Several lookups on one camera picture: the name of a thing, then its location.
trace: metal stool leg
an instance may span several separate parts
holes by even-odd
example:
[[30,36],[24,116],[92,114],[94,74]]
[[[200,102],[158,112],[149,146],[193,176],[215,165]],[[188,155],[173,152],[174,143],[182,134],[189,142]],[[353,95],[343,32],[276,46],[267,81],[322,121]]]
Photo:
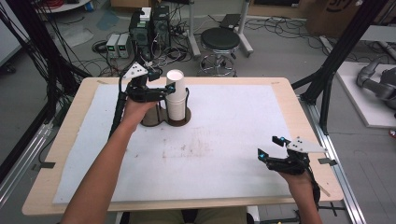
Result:
[[205,56],[201,60],[200,67],[201,70],[198,73],[205,72],[215,77],[225,77],[233,73],[233,76],[236,77],[236,71],[233,69],[233,61],[221,54]]

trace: wooden table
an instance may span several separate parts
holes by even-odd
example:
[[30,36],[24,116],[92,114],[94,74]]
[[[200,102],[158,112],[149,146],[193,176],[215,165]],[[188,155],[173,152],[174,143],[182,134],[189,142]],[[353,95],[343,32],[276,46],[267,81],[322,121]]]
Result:
[[[28,216],[62,214],[66,205],[53,204],[52,200],[59,186],[62,171],[68,153],[74,145],[78,129],[84,120],[95,91],[100,84],[117,84],[114,77],[85,78],[78,93],[70,106],[64,123],[55,138],[46,161],[56,162],[53,169],[41,169],[38,177],[26,199],[22,212]],[[165,80],[160,78],[150,84],[163,85]],[[305,139],[317,142],[317,138],[302,110],[298,99],[287,79],[281,77],[186,77],[186,85],[271,85],[278,100],[283,117],[289,128],[290,136],[303,135]],[[310,155],[311,166],[316,180],[322,188],[322,201],[340,201],[343,192],[329,165],[321,165],[318,159],[324,158],[321,153]],[[112,203],[108,211],[134,211],[152,209],[176,209],[196,207],[220,207],[237,205],[258,205],[271,203],[293,203],[291,197],[264,198],[236,198],[236,199],[205,199],[193,201],[172,202],[134,202]]]

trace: brown cup holder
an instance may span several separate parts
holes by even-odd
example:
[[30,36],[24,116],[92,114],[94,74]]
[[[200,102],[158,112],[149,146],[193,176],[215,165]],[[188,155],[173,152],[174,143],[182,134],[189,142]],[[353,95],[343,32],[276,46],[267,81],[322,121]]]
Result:
[[172,120],[169,119],[169,115],[168,115],[168,110],[167,110],[167,102],[166,99],[165,101],[165,106],[166,108],[164,109],[161,106],[161,102],[158,102],[158,104],[155,105],[155,107],[151,108],[145,115],[145,117],[143,117],[142,121],[140,122],[143,126],[146,127],[154,127],[157,126],[159,124],[161,124],[163,121],[165,121],[167,124],[174,126],[174,127],[180,127],[183,126],[185,124],[187,124],[190,119],[191,119],[191,111],[190,109],[187,107],[187,102],[189,99],[189,95],[190,95],[190,91],[188,88],[186,88],[186,112],[185,112],[185,118],[181,119],[181,120]]

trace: stool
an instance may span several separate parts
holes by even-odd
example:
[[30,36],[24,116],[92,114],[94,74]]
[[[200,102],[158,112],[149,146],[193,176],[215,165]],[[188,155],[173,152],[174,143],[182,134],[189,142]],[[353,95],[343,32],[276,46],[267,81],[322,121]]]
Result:
[[236,71],[233,69],[233,61],[224,54],[231,54],[239,48],[239,35],[224,28],[211,28],[201,34],[201,44],[204,49],[208,49],[213,54],[205,56],[200,63],[201,70],[212,76],[227,76]]

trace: cup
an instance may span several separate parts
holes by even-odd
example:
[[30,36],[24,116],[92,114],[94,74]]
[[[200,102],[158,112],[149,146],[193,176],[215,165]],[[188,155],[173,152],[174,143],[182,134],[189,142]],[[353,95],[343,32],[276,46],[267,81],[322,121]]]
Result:
[[184,98],[181,100],[166,100],[169,119],[179,121],[186,118],[186,98],[186,94],[184,94]]
[[180,70],[173,69],[166,74],[166,85],[175,82],[176,91],[166,96],[166,100],[178,102],[186,98],[186,85],[184,74]]

